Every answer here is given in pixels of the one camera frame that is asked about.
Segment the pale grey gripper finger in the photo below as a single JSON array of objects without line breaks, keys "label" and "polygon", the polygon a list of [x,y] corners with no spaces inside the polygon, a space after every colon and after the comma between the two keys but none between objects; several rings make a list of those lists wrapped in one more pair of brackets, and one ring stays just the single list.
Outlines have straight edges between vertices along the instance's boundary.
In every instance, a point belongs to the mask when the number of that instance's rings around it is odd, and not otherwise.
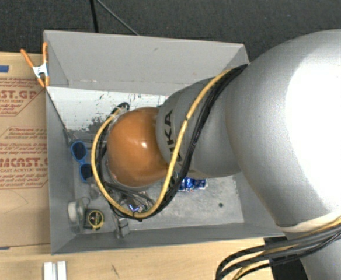
[{"label": "pale grey gripper finger", "polygon": [[116,237],[122,239],[130,234],[128,219],[123,217],[116,218]]}]

